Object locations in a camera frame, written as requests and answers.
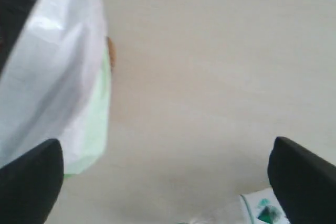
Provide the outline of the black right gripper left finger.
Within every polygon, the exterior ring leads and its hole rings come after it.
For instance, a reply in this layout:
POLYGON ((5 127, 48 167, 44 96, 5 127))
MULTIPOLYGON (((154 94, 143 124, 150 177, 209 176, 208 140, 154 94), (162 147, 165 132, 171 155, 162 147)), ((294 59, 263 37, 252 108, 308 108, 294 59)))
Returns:
POLYGON ((64 182, 60 142, 48 139, 1 168, 1 223, 45 223, 64 182))

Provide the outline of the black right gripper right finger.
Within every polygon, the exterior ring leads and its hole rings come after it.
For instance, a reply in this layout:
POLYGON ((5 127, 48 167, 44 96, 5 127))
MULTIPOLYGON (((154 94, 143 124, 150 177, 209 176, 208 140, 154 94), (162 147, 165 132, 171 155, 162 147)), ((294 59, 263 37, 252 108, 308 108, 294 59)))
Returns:
POLYGON ((269 156, 270 185, 290 223, 335 224, 335 166, 279 136, 269 156))

